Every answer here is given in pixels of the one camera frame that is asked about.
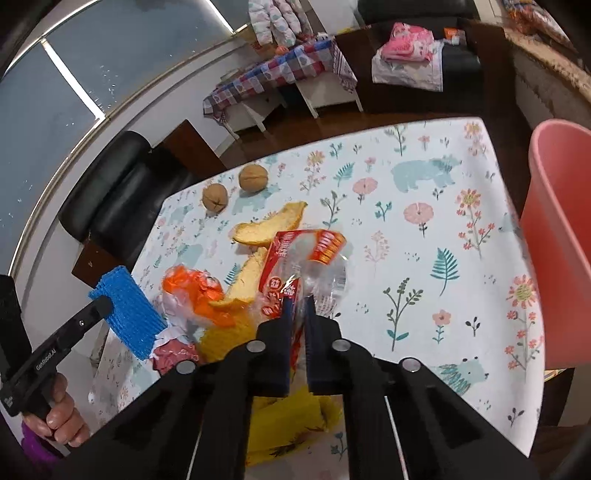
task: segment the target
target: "human hand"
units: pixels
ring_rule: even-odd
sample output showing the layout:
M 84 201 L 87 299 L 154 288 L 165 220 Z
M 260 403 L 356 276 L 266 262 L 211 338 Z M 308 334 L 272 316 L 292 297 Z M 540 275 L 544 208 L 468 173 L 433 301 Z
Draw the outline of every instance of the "human hand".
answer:
M 32 413 L 27 413 L 23 415 L 23 421 L 40 437 L 51 437 L 53 434 L 56 442 L 78 447 L 90 438 L 90 429 L 74 407 L 74 399 L 66 393 L 67 386 L 66 377 L 57 374 L 51 389 L 55 405 L 47 418 L 40 419 Z

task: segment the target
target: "purple sleeve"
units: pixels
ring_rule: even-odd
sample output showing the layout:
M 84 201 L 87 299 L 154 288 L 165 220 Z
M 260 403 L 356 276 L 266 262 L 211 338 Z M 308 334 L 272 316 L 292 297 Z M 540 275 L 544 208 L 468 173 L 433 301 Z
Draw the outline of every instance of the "purple sleeve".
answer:
M 49 474 L 53 466 L 63 458 L 63 455 L 48 442 L 39 438 L 24 422 L 22 435 L 21 446 L 27 458 L 43 474 Z

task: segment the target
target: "red snack wrapper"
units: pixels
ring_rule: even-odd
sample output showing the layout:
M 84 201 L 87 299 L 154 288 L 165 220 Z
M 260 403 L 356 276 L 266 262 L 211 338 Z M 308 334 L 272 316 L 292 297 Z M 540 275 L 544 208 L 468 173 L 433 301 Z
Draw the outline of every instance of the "red snack wrapper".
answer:
M 155 358 L 152 359 L 152 367 L 160 375 L 164 375 L 177 363 L 183 360 L 195 360 L 199 362 L 199 355 L 194 345 L 187 345 L 174 338 L 164 345 L 154 349 Z

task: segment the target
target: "snack bag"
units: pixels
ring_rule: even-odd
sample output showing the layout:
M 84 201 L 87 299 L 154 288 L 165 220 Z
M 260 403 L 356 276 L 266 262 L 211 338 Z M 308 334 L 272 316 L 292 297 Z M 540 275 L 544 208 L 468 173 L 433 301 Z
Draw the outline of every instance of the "snack bag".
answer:
M 180 317 L 202 327 L 232 327 L 235 320 L 227 312 L 215 310 L 209 302 L 224 297 L 222 286 L 207 272 L 176 265 L 162 281 L 162 306 L 167 316 Z
M 253 317 L 260 322 L 281 315 L 283 298 L 297 303 L 314 295 L 316 313 L 330 316 L 346 282 L 345 258 L 340 255 L 345 237 L 329 230 L 278 232 L 269 247 L 254 304 Z M 301 348 L 302 321 L 296 313 L 291 349 L 291 367 Z

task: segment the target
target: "plastic bag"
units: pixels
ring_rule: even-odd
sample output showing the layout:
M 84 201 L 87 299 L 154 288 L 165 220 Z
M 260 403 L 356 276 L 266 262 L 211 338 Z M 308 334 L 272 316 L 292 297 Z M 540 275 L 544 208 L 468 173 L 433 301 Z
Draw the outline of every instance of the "plastic bag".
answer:
M 152 366 L 160 375 L 164 375 L 183 360 L 200 361 L 195 346 L 192 343 L 184 343 L 179 338 L 173 338 L 164 345 L 156 347 L 151 357 Z
M 345 237 L 329 230 L 278 232 L 269 247 L 252 317 L 259 323 L 281 315 L 284 298 L 294 300 L 290 365 L 296 370 L 303 320 L 300 299 L 314 295 L 316 313 L 330 317 L 346 283 Z
M 207 272 L 176 265 L 166 271 L 162 281 L 162 307 L 167 317 L 180 317 L 202 327 L 232 327 L 231 314 L 211 307 L 211 300 L 221 300 L 220 282 Z

